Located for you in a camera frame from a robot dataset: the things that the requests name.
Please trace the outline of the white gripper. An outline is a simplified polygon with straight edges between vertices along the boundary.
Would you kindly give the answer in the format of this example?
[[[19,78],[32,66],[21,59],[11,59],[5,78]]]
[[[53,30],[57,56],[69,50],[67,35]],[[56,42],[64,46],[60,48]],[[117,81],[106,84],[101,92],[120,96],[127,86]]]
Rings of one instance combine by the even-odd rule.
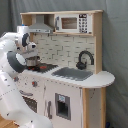
[[[30,42],[23,52],[24,58],[34,57],[38,54],[37,45],[34,42]]]

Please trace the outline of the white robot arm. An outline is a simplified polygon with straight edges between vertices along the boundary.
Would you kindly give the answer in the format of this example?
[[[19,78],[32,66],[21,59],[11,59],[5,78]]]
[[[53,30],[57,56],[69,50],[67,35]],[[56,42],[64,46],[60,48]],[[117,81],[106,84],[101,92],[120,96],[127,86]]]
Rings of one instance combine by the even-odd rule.
[[[18,26],[16,32],[5,32],[0,37],[0,115],[14,121],[18,128],[53,128],[46,116],[29,108],[14,82],[26,68],[26,58],[36,54],[28,26]]]

